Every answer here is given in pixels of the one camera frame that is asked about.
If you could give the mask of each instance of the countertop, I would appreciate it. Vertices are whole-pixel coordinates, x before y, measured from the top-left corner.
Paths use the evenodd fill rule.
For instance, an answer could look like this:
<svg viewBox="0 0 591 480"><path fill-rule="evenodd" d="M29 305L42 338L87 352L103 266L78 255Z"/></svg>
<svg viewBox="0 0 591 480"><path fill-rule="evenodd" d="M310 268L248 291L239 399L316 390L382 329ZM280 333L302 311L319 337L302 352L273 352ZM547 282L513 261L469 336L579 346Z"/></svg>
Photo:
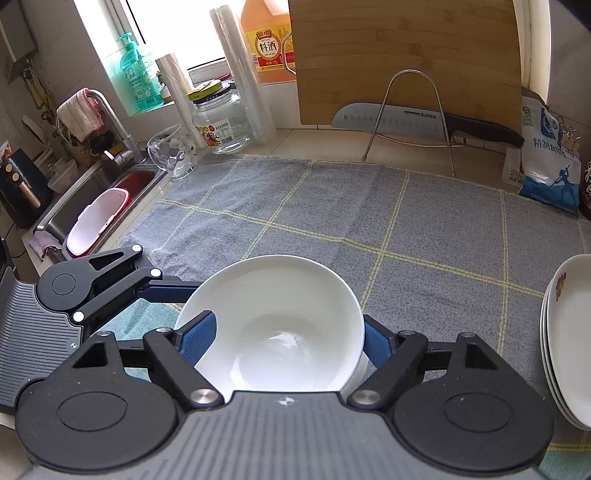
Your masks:
<svg viewBox="0 0 591 480"><path fill-rule="evenodd" d="M278 137L274 142L262 146L251 144L240 153L358 162L361 160L368 141L369 134L364 132L331 128L278 130ZM468 147L453 149L456 177L489 187L501 188L508 192L516 192L514 187L501 180L506 146L490 142L485 144L478 140L468 140L468 142ZM367 162L450 176L449 157L446 148L408 147L376 137ZM140 220L143 214L162 198L170 181L171 177L165 176L134 208L100 250L105 251L118 247L123 237ZM53 263L48 258L43 261L39 259L29 246L32 237L32 228L21 235L22 242L31 257L33 266L35 266L37 273L41 275Z"/></svg>

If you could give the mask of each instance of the water heater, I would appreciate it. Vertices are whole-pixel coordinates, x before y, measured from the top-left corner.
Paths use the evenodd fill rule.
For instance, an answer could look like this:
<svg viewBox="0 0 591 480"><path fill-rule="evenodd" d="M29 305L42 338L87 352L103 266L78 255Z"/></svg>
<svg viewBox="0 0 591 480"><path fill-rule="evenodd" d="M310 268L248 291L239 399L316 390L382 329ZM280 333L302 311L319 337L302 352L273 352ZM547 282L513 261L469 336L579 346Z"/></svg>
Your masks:
<svg viewBox="0 0 591 480"><path fill-rule="evenodd" d="M0 1L0 34L0 68L11 83L37 52L19 0Z"/></svg>

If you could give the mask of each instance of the plastic wrap roll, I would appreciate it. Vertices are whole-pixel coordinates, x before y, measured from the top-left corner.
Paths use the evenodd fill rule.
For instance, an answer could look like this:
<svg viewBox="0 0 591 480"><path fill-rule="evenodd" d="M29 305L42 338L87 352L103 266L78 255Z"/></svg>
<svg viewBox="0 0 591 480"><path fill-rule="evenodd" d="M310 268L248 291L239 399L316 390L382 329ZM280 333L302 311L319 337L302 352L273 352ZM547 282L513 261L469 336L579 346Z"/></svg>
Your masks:
<svg viewBox="0 0 591 480"><path fill-rule="evenodd" d="M277 130L271 111L262 96L261 82L250 49L246 45L242 26L230 5L212 8L209 13L226 54L240 99L246 107L246 116L256 142L259 145L270 143L277 138Z"/></svg>
<svg viewBox="0 0 591 480"><path fill-rule="evenodd" d="M179 65L178 58L174 53L160 57L156 60L156 65L158 65L164 83L168 87L174 104L183 119L187 135L195 143L197 148L207 147L203 137L199 135L199 132L197 132L197 129L193 125L193 110L195 107L193 102L187 98L187 94L193 90L193 82L189 78L188 71Z"/></svg>

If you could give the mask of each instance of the salt bag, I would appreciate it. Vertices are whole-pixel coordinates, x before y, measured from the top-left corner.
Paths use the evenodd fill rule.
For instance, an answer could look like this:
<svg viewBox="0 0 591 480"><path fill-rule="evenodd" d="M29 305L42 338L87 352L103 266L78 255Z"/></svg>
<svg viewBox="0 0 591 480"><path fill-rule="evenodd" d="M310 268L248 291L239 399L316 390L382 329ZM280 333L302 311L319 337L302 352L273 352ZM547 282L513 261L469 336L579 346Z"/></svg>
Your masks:
<svg viewBox="0 0 591 480"><path fill-rule="evenodd" d="M579 207L581 162L560 143L562 132L538 100L522 97L521 164L524 181L519 193L570 213Z"/></svg>

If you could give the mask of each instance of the green bottle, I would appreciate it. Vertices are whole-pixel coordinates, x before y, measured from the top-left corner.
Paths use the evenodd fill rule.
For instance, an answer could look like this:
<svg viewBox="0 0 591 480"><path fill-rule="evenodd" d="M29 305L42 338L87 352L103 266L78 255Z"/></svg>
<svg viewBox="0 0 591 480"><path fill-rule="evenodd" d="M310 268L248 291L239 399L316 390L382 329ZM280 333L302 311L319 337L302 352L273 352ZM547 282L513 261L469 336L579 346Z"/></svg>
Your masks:
<svg viewBox="0 0 591 480"><path fill-rule="evenodd" d="M158 66L150 53L142 52L138 45L129 39L130 36L131 33L126 33L119 38L125 44L126 50L119 65L134 93L138 108L146 111L164 104L160 96Z"/></svg>

